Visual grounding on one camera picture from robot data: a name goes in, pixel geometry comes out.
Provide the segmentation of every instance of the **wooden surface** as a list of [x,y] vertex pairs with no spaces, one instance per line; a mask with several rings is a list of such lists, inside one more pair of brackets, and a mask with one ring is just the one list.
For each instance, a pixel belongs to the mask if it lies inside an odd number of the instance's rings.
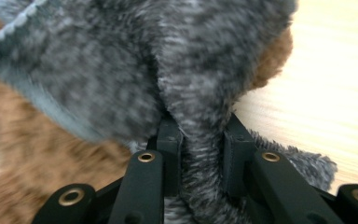
[[331,192],[358,183],[358,1],[302,0],[282,75],[236,105],[247,126],[338,164]]

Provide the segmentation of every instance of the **gray plush toy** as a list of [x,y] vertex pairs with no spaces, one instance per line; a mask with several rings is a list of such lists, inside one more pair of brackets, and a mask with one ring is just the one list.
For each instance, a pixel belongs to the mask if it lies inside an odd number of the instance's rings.
[[[218,146],[260,54],[294,10],[294,0],[3,0],[0,80],[91,142],[135,146],[168,110],[186,139],[186,205],[167,199],[166,221],[245,223],[245,201],[231,203],[220,188]],[[327,165],[327,179],[309,176],[327,188],[329,160],[285,153],[300,167]]]

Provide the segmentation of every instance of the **stuffed animal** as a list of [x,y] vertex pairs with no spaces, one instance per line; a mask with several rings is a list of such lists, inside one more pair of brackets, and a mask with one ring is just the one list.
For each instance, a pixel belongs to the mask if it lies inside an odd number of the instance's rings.
[[[121,177],[123,146],[140,149],[165,110],[186,139],[166,223],[247,222],[244,201],[220,188],[218,146],[238,97],[290,54],[294,10],[290,0],[0,1],[0,223],[29,223],[64,185]],[[259,142],[300,158],[328,189],[329,159]]]

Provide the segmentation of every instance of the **brown fur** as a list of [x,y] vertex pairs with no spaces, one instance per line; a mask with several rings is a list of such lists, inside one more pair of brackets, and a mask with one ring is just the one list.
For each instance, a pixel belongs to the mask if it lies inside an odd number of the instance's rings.
[[[267,85],[291,49],[287,30],[261,57],[252,87]],[[2,83],[0,151],[0,224],[30,223],[47,197],[67,184],[107,185],[123,176],[131,155],[114,142],[92,145],[73,137]]]

